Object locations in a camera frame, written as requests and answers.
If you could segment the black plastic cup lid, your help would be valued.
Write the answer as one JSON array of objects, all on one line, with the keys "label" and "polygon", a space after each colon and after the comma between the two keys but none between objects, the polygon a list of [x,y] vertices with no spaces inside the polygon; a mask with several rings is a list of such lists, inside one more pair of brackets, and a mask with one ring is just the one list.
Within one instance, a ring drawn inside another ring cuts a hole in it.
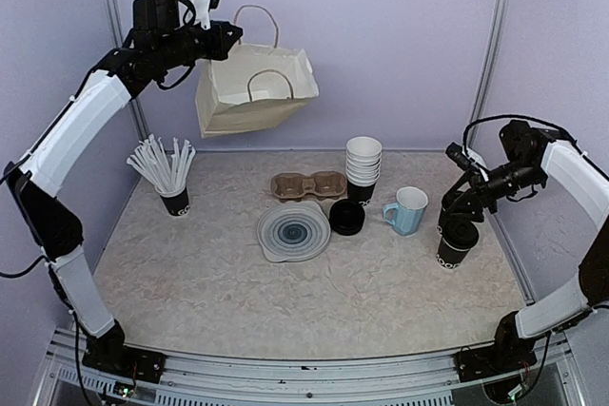
[{"label": "black plastic cup lid", "polygon": [[467,220],[450,220],[442,228],[443,241],[453,249],[469,250],[478,243],[479,238],[478,229]]}]

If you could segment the cream paper bag with handles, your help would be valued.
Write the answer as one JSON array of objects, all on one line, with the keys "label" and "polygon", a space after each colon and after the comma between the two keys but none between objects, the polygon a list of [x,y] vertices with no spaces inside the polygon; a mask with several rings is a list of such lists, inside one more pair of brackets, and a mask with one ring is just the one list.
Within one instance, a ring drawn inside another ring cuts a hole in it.
[{"label": "cream paper bag with handles", "polygon": [[275,28],[273,44],[239,41],[226,60],[206,64],[195,97],[204,139],[273,128],[320,95],[306,52],[281,48],[274,16],[256,8]]}]

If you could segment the brown cardboard cup carrier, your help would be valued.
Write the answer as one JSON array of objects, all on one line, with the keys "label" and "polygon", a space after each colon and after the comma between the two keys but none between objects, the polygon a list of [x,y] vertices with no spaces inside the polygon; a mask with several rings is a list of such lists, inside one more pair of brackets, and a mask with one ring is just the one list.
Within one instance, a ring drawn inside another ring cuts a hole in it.
[{"label": "brown cardboard cup carrier", "polygon": [[337,171],[318,171],[311,175],[280,173],[270,182],[272,195],[280,201],[300,201],[310,196],[337,200],[346,190],[346,176]]}]

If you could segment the black paper coffee cup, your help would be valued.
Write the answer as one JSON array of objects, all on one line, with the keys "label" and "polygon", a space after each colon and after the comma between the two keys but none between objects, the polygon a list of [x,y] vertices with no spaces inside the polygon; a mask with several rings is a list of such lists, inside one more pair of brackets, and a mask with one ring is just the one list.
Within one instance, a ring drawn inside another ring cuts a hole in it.
[{"label": "black paper coffee cup", "polygon": [[472,248],[472,244],[466,244],[465,246],[453,245],[445,238],[442,238],[436,253],[436,261],[441,267],[454,270],[462,264]]}]

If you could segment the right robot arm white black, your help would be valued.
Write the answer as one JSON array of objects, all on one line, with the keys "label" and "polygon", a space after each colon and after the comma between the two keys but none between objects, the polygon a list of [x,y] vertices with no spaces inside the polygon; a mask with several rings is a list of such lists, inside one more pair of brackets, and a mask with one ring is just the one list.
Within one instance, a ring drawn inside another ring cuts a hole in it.
[{"label": "right robot arm white black", "polygon": [[503,317],[487,364],[509,370],[523,342],[574,326],[608,302],[608,175],[563,127],[502,114],[467,125],[445,150],[460,169],[440,202],[437,230],[461,265],[491,222],[516,274],[532,288],[523,308]]}]

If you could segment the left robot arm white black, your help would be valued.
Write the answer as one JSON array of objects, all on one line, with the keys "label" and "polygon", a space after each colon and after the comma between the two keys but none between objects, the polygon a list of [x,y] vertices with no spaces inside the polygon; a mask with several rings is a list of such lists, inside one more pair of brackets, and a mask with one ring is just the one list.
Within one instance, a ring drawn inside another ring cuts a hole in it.
[{"label": "left robot arm white black", "polygon": [[120,324],[93,281],[81,221],[57,199],[65,178],[107,122],[150,84],[166,90],[177,67],[200,59],[224,61],[241,28],[210,19],[220,0],[134,0],[132,27],[109,51],[17,163],[7,164],[8,185],[35,243],[88,337],[94,353],[115,373],[133,362]]}]

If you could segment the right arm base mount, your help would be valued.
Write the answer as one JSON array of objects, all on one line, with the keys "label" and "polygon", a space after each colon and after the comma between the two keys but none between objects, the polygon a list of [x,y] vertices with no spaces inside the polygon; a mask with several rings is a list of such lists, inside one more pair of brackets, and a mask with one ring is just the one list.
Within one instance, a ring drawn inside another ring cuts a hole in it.
[{"label": "right arm base mount", "polygon": [[460,382],[494,377],[535,365],[534,351],[500,353],[493,345],[471,349],[461,348],[455,355],[455,363]]}]

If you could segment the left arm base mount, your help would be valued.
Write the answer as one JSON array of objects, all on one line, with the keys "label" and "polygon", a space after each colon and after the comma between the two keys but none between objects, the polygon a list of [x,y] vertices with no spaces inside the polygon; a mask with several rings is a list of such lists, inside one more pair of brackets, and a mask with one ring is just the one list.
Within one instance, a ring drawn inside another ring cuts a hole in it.
[{"label": "left arm base mount", "polygon": [[83,355],[83,364],[88,368],[118,377],[158,384],[166,358],[166,355],[160,352],[124,346],[117,357],[86,352]]}]

